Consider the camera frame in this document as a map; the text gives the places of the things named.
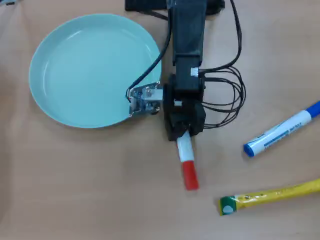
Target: red marker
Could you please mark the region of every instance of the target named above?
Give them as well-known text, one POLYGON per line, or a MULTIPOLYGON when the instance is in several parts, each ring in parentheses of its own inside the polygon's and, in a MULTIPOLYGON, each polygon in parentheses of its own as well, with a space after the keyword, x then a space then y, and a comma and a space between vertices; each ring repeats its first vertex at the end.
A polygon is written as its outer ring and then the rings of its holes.
POLYGON ((195 155, 189 131, 186 131, 182 137, 176 140, 176 145, 182 163, 185 188, 188 191, 197 190, 199 188, 199 183, 195 168, 195 155))

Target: wire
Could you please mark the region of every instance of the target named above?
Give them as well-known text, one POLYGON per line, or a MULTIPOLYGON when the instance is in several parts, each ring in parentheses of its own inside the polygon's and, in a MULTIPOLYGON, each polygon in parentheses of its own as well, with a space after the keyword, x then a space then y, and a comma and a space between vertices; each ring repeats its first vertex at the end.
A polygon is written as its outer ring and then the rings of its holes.
POLYGON ((225 104, 221 104, 221 103, 214 104, 214 103, 203 101, 202 105, 205 109, 211 110, 217 113, 226 114, 226 117, 219 123, 215 123, 215 124, 205 123, 204 129, 221 128, 231 123, 232 121, 234 121, 239 115, 240 109, 245 104, 245 101, 247 98, 247 89, 243 82, 242 75, 240 71, 233 66, 238 61, 242 52, 242 30, 241 30, 241 25, 240 25, 238 11, 237 11, 235 2, 234 0, 230 0, 230 2, 231 2, 232 10, 234 13, 234 21, 235 21, 236 35, 237 35, 237 41, 238 41, 237 54, 232 61, 222 66, 218 66, 215 68, 208 68, 208 69, 199 69, 199 76, 204 78, 206 82, 229 84, 233 90, 233 101, 225 104), (209 74, 209 73, 234 75, 236 76, 238 83, 222 77, 206 77, 206 74, 209 74))
POLYGON ((131 102, 130 101, 130 96, 129 96, 129 92, 132 88, 134 88, 135 86, 137 86, 139 83, 141 83, 141 81, 143 79, 145 79, 146 76, 148 76, 151 71, 158 65, 158 63, 161 61, 161 59, 164 57, 167 49, 168 49, 168 46, 169 46, 169 43, 170 43, 170 39, 171 39, 171 31, 172 31, 172 25, 171 25, 171 10, 168 9, 168 27, 167 27, 167 36, 166 36, 166 39, 165 39, 165 42, 164 42, 164 47, 163 49, 161 50, 159 56, 156 58, 156 60, 152 63, 152 65, 137 79, 135 80, 129 87, 128 89, 126 90, 126 93, 125 93, 125 96, 127 98, 127 100, 129 101, 129 103, 131 102))
POLYGON ((239 111, 243 107, 243 105, 246 101, 246 98, 247 98, 247 89, 246 89, 246 86, 243 82, 241 73, 239 72, 239 70, 237 68, 231 66, 227 69, 218 70, 215 73, 232 74, 237 77, 239 83, 233 82, 231 80, 228 80, 228 79, 222 78, 222 77, 205 77, 204 78, 204 80, 206 82, 210 82, 210 83, 229 84, 230 86, 232 86, 232 90, 233 90, 233 101, 230 103, 213 104, 213 103, 204 102, 204 101, 202 102, 202 105, 205 109, 208 109, 208 110, 211 110, 214 112, 218 112, 218 113, 227 114, 226 117, 220 123, 215 123, 215 124, 205 123, 204 129, 221 128, 221 127, 231 123, 232 121, 234 121, 237 118, 239 111), (229 109, 219 108, 219 107, 227 107, 227 106, 230 106, 230 108, 229 109))
POLYGON ((239 59, 239 57, 241 55, 241 52, 242 52, 242 30, 241 30, 241 25, 240 25, 238 11, 237 11, 235 2, 234 2, 234 0, 230 0, 230 2, 231 2, 233 14, 234 14, 236 34, 237 34, 237 40, 238 40, 237 54, 236 54, 235 58, 231 62, 229 62, 227 64, 224 64, 222 66, 218 66, 218 67, 215 67, 215 68, 208 68, 208 69, 199 69, 200 76, 204 76, 205 74, 209 74, 209 73, 214 73, 214 72, 216 72, 218 70, 227 69, 227 68, 233 66, 238 61, 238 59, 239 59))
POLYGON ((162 19, 162 20, 168 21, 168 17, 167 16, 162 15, 161 13, 156 12, 156 11, 147 10, 147 11, 138 11, 138 13, 149 15, 149 16, 152 16, 152 17, 156 17, 158 19, 162 19))

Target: light blue plate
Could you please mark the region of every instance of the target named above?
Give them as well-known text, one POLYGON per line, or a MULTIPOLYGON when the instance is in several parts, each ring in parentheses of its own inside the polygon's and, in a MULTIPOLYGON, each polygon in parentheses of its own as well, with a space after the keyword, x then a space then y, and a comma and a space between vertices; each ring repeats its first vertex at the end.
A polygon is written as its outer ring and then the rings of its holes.
MULTIPOLYGON (((100 128, 129 117, 125 93, 158 57, 152 36, 122 16, 75 18, 50 33, 30 65, 29 84, 39 107, 72 127, 100 128)), ((159 81, 161 62, 142 85, 159 81)))

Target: white marker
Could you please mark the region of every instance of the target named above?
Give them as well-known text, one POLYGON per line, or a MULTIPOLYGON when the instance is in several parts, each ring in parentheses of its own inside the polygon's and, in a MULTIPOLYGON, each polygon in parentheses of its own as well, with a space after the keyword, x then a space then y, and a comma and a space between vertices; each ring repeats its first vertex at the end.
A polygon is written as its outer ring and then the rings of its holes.
POLYGON ((182 174, 184 185, 188 191, 199 188, 197 172, 195 168, 195 156, 192 148, 192 141, 189 131, 186 131, 182 137, 176 140, 179 151, 180 162, 182 163, 182 174))
POLYGON ((249 157, 258 155, 271 145, 310 123, 319 114, 320 101, 245 144, 243 146, 244 152, 249 157))

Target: wooden table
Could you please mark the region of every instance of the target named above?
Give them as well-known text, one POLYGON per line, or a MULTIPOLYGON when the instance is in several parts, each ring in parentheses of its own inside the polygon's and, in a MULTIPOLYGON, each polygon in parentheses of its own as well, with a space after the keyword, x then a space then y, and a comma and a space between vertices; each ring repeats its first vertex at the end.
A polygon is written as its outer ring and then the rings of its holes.
MULTIPOLYGON (((236 54, 229 1, 206 21, 203 68, 236 54)), ((144 26, 161 47, 166 22, 124 11, 123 0, 22 0, 0 8, 1 240, 311 240, 320 237, 320 194, 220 217, 225 195, 320 176, 320 121, 254 159, 242 145, 319 100, 320 2, 238 0, 243 54, 236 64, 248 99, 237 120, 194 138, 200 190, 184 189, 176 145, 161 115, 105 129, 75 129, 47 117, 28 85, 33 53, 63 22, 113 13, 144 26)), ((172 50, 163 78, 172 71, 172 50)), ((231 89, 208 84, 223 102, 231 89)), ((220 119, 208 113, 208 122, 220 119)))

